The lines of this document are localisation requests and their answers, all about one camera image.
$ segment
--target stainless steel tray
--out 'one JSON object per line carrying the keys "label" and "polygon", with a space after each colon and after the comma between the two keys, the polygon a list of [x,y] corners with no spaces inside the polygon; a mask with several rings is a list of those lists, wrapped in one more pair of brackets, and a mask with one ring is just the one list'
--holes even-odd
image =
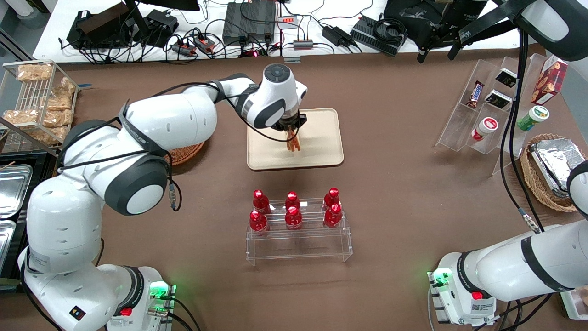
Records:
{"label": "stainless steel tray", "polygon": [[21,209],[32,172],[28,164],[0,170],[0,219],[7,219]]}
{"label": "stainless steel tray", "polygon": [[8,249],[10,248],[10,241],[12,240],[12,234],[16,228],[16,223],[9,220],[0,221],[0,271],[4,266]]}

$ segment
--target green indicator light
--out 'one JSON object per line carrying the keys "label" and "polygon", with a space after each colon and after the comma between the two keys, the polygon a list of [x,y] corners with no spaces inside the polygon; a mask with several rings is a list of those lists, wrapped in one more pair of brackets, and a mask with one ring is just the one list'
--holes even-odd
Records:
{"label": "green indicator light", "polygon": [[439,283],[447,284],[449,277],[451,277],[451,270],[447,268],[439,268],[433,271],[433,277]]}
{"label": "green indicator light", "polygon": [[169,291],[169,285],[163,280],[153,282],[149,286],[149,294],[153,297],[160,298],[161,296],[167,295]]}

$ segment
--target acrylic display rack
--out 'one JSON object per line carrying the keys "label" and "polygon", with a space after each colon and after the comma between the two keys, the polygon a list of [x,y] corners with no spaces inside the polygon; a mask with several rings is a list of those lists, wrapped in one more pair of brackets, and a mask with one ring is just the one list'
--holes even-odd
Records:
{"label": "acrylic display rack", "polygon": [[256,233],[247,226],[247,261],[252,265],[258,260],[300,257],[338,257],[346,261],[353,254],[353,246],[345,211],[336,227],[327,228],[323,226],[322,204],[322,198],[301,200],[302,228],[288,230],[284,200],[271,200],[272,212],[266,215],[270,230]]}
{"label": "acrylic display rack", "polygon": [[[523,92],[520,101],[519,115],[518,118],[524,117],[529,109],[534,106],[531,102],[531,94],[539,77],[539,71],[545,57],[539,54],[533,54],[530,61],[527,62],[527,69],[525,72],[525,79],[523,81]],[[495,107],[484,101],[488,93],[492,90],[502,92],[511,98],[514,97],[516,92],[516,86],[509,88],[508,86],[497,81],[495,78],[500,72],[500,69],[506,68],[511,70],[515,74],[517,73],[518,61],[505,57],[500,66],[495,66],[484,60],[478,60],[476,67],[472,71],[470,78],[457,102],[457,105],[453,109],[451,116],[449,117],[441,136],[437,140],[435,146],[441,144],[451,150],[460,151],[465,146],[468,146],[484,155],[489,154],[495,148],[500,148],[500,142],[504,133],[506,121],[508,120],[510,112],[510,104],[504,109]],[[477,107],[474,109],[466,105],[470,96],[472,95],[476,81],[480,81],[484,84],[482,93],[477,103]],[[476,141],[472,138],[472,130],[481,122],[485,117],[492,117],[498,121],[499,129],[484,137],[482,141]],[[527,136],[528,131],[522,131],[518,127],[514,129],[514,142],[513,149],[516,158],[519,158],[523,148],[524,140]],[[505,145],[505,153],[508,154],[508,137]],[[510,164],[510,158],[505,154],[505,166]],[[500,171],[500,159],[496,162],[496,166],[492,174],[496,174]]]}

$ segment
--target red bottle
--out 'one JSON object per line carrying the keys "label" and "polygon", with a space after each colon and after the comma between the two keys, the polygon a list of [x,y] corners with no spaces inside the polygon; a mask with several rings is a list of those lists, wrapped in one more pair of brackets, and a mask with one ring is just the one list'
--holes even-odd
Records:
{"label": "red bottle", "polygon": [[327,210],[330,206],[339,203],[339,190],[336,187],[332,187],[323,200],[323,210]]}
{"label": "red bottle", "polygon": [[262,214],[272,213],[269,208],[269,199],[263,192],[261,192],[261,190],[255,190],[255,192],[253,192],[253,208]]}
{"label": "red bottle", "polygon": [[264,232],[269,230],[269,223],[267,217],[257,210],[249,214],[249,226],[255,232]]}
{"label": "red bottle", "polygon": [[336,227],[343,218],[343,211],[340,204],[334,204],[325,213],[323,225],[326,227]]}
{"label": "red bottle", "polygon": [[286,210],[292,206],[300,209],[300,199],[298,199],[298,194],[296,194],[296,192],[288,193],[288,198],[286,198]]}
{"label": "red bottle", "polygon": [[288,230],[298,230],[302,227],[302,214],[296,206],[290,206],[286,212],[286,228]]}

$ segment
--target white table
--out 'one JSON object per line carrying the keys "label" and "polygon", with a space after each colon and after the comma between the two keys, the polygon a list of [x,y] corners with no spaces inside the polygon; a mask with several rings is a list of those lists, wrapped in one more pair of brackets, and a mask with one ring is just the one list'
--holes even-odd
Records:
{"label": "white table", "polygon": [[[52,59],[55,62],[88,62],[88,60],[81,55],[77,50],[73,47],[69,46],[65,49],[61,50],[61,46],[59,44],[58,38],[61,38],[64,41],[64,44],[67,42],[65,38],[69,33],[71,25],[74,21],[74,18],[77,16],[78,11],[81,10],[89,10],[93,14],[97,14],[103,11],[106,8],[109,8],[120,0],[59,0],[55,10],[53,11],[51,18],[45,28],[43,36],[41,36],[41,40],[39,40],[39,44],[33,56],[37,59]],[[207,26],[208,22],[213,21],[217,18],[225,18],[226,12],[226,4],[228,0],[212,0],[213,2],[208,2],[208,13],[209,17],[208,20],[200,23],[200,24],[190,24],[195,22],[201,22],[204,20],[204,0],[200,0],[200,5],[203,7],[199,12],[189,12],[189,11],[173,11],[171,14],[178,17],[179,27],[176,30],[176,33],[179,35],[183,35],[188,30],[198,27],[202,31],[204,31],[205,27]],[[363,14],[377,19],[379,14],[384,11],[386,6],[387,0],[373,0],[373,6],[369,9],[363,11]],[[309,14],[314,9],[318,8],[321,5],[321,0],[292,0],[291,4],[287,4],[288,9],[296,14]],[[358,13],[361,9],[366,8],[370,5],[370,0],[325,0],[325,5],[320,10],[314,12],[314,17],[320,19],[324,17],[333,17],[333,16],[351,16]],[[482,14],[487,13],[491,9],[495,8],[496,5],[489,1],[485,7],[485,10]],[[153,9],[158,10],[165,10],[166,8],[146,5],[146,4],[139,4],[139,9],[141,10],[141,14],[143,16],[147,16],[148,13],[151,12]],[[352,27],[356,23],[359,15],[355,19],[329,19],[324,22],[331,24],[333,26],[339,26],[343,30],[349,32],[351,31]],[[304,17],[302,21],[302,28],[306,31],[306,27],[308,24],[308,17]],[[224,22],[217,21],[210,25],[208,28],[208,32],[211,32],[219,37],[222,37],[222,30],[223,30]],[[310,22],[309,25],[310,32],[308,33],[308,37],[313,40],[313,42],[324,42],[330,44],[326,39],[322,36],[322,28],[318,25],[318,23],[314,20]],[[285,35],[285,44],[288,42],[292,42],[292,40],[296,39],[296,29],[287,29],[283,30]],[[279,30],[276,27],[276,34],[275,34],[275,42],[279,40]],[[170,43],[175,42],[175,38],[170,40]],[[471,46],[466,46],[466,49],[505,49],[505,48],[517,48],[519,46],[519,34],[516,30],[512,30],[507,32],[506,34],[489,38],[487,40],[479,41],[474,43]],[[375,49],[366,47],[361,45],[360,46],[362,51],[365,53],[376,53],[378,52]],[[344,47],[334,47],[336,54],[349,54],[349,50]],[[433,51],[444,51],[448,52],[449,47],[446,48],[439,48],[434,49]],[[228,53],[233,52],[230,57],[237,57],[239,52],[239,47],[227,47]],[[357,49],[351,48],[353,52],[359,52]],[[417,48],[414,42],[407,39],[404,46],[400,49],[400,52],[417,52]],[[299,57],[304,55],[320,55],[320,54],[332,54],[332,50],[323,45],[315,46],[313,49],[308,51],[294,51],[292,46],[288,46],[283,50],[284,57]],[[132,57],[135,59],[141,56],[141,48],[139,46],[135,47],[132,50]],[[279,56],[279,51],[275,51],[271,53],[271,56]],[[144,61],[161,61],[165,60],[165,52],[160,49],[156,48],[153,49],[148,55],[143,57]],[[177,53],[172,51],[168,51],[168,59],[177,59]]]}

